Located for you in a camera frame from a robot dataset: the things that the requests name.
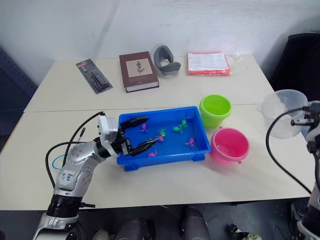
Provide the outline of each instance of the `water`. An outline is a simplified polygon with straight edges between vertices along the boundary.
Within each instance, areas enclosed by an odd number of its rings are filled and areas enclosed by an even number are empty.
[[[166,121],[151,121],[148,120],[146,122],[146,129],[147,132],[142,132],[141,126],[129,128],[125,132],[125,136],[130,139],[132,147],[136,147],[138,144],[149,140],[156,138],[160,133],[160,129],[164,129],[165,136],[164,141],[157,141],[156,144],[148,149],[147,151],[134,156],[134,157],[128,157],[130,159],[140,159],[145,158],[150,153],[157,153],[157,156],[163,156],[163,155],[178,155],[178,154],[185,154],[185,153],[191,153],[194,151],[198,151],[199,144],[197,142],[196,133],[194,130],[194,124],[192,118],[183,118],[186,119],[187,127],[184,127],[182,129],[182,133],[179,131],[174,131],[173,128],[177,127],[181,124],[182,119],[170,119]],[[189,139],[194,139],[194,146],[188,146],[186,143],[189,142]]]
[[[235,151],[231,147],[227,147],[223,144],[217,144],[216,147],[222,152],[223,154],[229,156],[229,157],[236,157]]]

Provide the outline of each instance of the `white wall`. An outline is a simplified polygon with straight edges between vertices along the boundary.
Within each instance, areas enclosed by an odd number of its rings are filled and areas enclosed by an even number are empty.
[[[37,84],[53,60],[158,44],[252,53],[269,76],[288,35],[319,30],[319,0],[0,0],[0,46]]]

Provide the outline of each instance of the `clear plastic cup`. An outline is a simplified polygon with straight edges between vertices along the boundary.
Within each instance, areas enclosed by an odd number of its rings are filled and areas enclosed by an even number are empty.
[[[268,130],[272,122],[286,111],[301,108],[308,103],[307,97],[300,91],[284,89],[269,94],[258,107],[263,115],[265,128]],[[296,111],[283,116],[274,125],[270,135],[278,139],[287,139],[300,133],[301,126],[291,126],[291,120],[303,119],[304,111]]]

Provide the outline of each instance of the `toy fish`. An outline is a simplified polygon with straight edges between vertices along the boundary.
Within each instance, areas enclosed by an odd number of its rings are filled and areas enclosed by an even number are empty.
[[[166,130],[161,128],[160,130],[158,130],[158,133],[160,136],[165,137],[166,136]]]
[[[163,142],[165,140],[165,138],[161,135],[159,136],[156,136],[156,138],[160,141],[160,142]]]
[[[155,156],[157,156],[159,153],[157,152],[157,150],[155,150],[154,152],[150,152],[149,154],[148,154],[148,157],[150,158],[150,157],[155,157]]]
[[[179,128],[183,129],[183,128],[187,128],[187,127],[188,127],[187,120],[182,119],[181,124],[179,125]]]
[[[178,126],[175,126],[175,127],[173,128],[173,131],[182,133],[181,128],[178,127]]]
[[[141,125],[141,130],[140,130],[141,132],[148,132],[148,130],[147,130],[147,124],[145,124],[145,123],[143,123],[142,125]]]
[[[195,146],[195,139],[193,137],[189,138],[189,141],[185,143],[189,147],[194,147]]]

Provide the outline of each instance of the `brown book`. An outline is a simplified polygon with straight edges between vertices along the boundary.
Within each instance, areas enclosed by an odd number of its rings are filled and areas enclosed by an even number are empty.
[[[148,51],[120,55],[123,85],[127,93],[159,87],[155,67]]]

